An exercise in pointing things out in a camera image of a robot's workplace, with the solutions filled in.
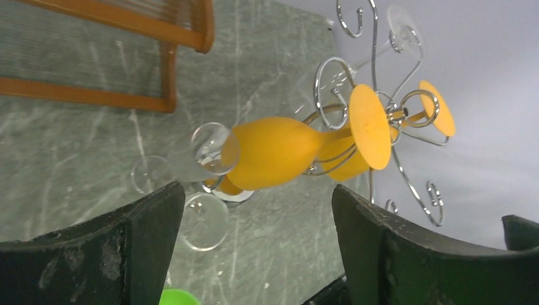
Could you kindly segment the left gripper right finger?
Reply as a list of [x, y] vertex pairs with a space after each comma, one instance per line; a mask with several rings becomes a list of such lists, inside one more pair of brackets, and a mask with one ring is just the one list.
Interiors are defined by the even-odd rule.
[[333, 191], [332, 212], [353, 304], [538, 303], [538, 248], [457, 240], [342, 185]]

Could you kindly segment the orange plastic goblet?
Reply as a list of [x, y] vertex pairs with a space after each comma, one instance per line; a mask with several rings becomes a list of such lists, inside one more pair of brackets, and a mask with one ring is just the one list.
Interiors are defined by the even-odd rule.
[[[390, 144], [397, 140], [406, 127], [422, 128], [433, 124], [447, 138], [455, 134], [451, 111], [434, 85], [426, 80], [420, 81], [418, 89], [408, 93], [400, 105], [404, 106], [406, 101], [414, 95], [420, 96], [423, 111], [407, 116], [405, 119], [399, 119], [394, 124], [383, 123], [374, 127], [374, 144], [367, 149], [382, 160], [383, 168], [390, 160]], [[317, 163], [322, 168], [322, 175], [328, 175], [337, 182], [349, 180], [370, 169], [352, 135], [330, 141], [317, 156]]]
[[237, 165], [226, 174], [239, 189], [254, 191], [294, 180], [332, 140], [352, 135], [369, 165], [382, 170], [382, 160], [367, 148], [374, 144], [377, 124], [388, 123], [375, 91], [365, 84], [354, 87], [348, 106], [350, 131], [320, 132], [296, 119], [273, 116], [232, 128], [240, 146]]

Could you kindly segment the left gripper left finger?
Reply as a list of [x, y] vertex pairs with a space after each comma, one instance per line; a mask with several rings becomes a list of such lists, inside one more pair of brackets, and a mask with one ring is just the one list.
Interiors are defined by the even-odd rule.
[[29, 241], [1, 244], [2, 304], [157, 304], [185, 191], [177, 182]]

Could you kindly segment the clear wine glass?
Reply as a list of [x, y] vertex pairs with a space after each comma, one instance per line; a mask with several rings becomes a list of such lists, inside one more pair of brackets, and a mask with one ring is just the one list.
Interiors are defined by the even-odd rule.
[[[347, 26], [343, 17], [342, 5], [340, 1], [336, 1], [336, 14], [338, 20], [328, 21], [329, 30], [337, 30], [345, 33], [349, 38], [356, 39], [360, 37], [364, 31], [363, 26], [363, 8], [357, 8], [358, 29], [353, 32]], [[372, 44], [369, 43], [369, 57], [359, 62], [349, 62], [348, 69], [350, 75], [358, 82], [359, 72], [364, 67], [372, 66], [372, 61], [384, 55], [389, 50], [393, 49], [397, 53], [408, 53], [416, 61], [416, 65], [412, 71], [403, 79], [401, 84], [391, 94], [395, 97], [401, 89], [406, 85], [409, 79], [419, 69], [422, 61], [425, 59], [424, 39], [415, 25], [411, 16], [402, 7], [393, 4], [387, 11], [388, 24], [390, 27], [388, 41], [376, 47], [375, 55], [372, 55]], [[299, 78], [297, 83], [292, 86], [288, 103], [293, 114], [299, 120], [306, 119], [310, 114], [316, 114], [317, 108], [313, 99], [313, 84], [318, 64], [315, 64], [304, 75]], [[328, 98], [334, 103], [338, 103], [338, 99], [334, 96], [333, 91], [337, 90], [340, 94], [345, 95], [351, 92], [351, 85], [347, 78], [347, 73], [337, 62], [329, 62], [320, 76], [320, 95], [324, 101]]]

